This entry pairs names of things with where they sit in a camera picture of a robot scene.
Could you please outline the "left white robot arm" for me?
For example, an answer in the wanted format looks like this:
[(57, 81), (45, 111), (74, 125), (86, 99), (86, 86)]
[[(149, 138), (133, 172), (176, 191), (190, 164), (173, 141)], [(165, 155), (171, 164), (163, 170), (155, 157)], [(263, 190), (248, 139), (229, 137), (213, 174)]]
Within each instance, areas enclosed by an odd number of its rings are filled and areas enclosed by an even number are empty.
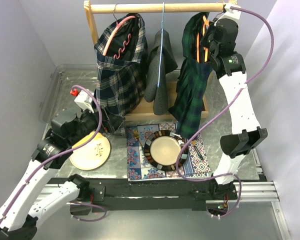
[(124, 117), (103, 109), (86, 109), (80, 116), (73, 109), (65, 109), (53, 118), (25, 174), (0, 208), (0, 240), (31, 240), (38, 227), (62, 205), (87, 199), (90, 183), (75, 174), (59, 190), (35, 204), (45, 185), (76, 150), (74, 144), (90, 133), (114, 133), (124, 121)]

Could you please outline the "orange clothes hanger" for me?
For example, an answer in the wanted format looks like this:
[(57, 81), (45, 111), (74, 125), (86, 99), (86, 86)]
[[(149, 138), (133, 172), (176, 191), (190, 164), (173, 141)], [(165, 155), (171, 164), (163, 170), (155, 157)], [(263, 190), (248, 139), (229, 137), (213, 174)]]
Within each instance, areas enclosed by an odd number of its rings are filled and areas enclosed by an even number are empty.
[(210, 19), (210, 12), (199, 12), (194, 21), (195, 59), (198, 63), (212, 63), (211, 43), (215, 33), (216, 19)]

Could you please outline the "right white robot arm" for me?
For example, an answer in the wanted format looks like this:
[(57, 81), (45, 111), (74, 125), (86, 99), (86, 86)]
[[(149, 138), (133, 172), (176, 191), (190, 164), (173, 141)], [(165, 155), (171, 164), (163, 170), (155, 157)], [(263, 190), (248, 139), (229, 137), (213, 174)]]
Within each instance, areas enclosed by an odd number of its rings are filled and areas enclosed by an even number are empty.
[(226, 194), (241, 161), (268, 136), (255, 116), (244, 59), (235, 51), (238, 32), (237, 21), (215, 18), (202, 40), (206, 61), (223, 88), (231, 118), (231, 134), (220, 138), (222, 156), (208, 188), (210, 196), (217, 200)]

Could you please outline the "green plaid skirt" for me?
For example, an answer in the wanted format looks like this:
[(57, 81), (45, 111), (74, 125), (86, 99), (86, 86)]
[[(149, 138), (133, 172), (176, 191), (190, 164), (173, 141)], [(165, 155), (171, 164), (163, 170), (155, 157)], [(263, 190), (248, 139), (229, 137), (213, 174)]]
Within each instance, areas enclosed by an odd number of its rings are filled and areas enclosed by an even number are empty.
[(177, 96), (169, 113), (178, 121), (176, 132), (189, 139), (198, 130), (203, 110), (203, 96), (212, 67), (205, 62), (205, 50), (197, 38), (204, 34), (208, 12), (199, 12), (186, 23), (182, 35), (183, 62), (177, 81)]

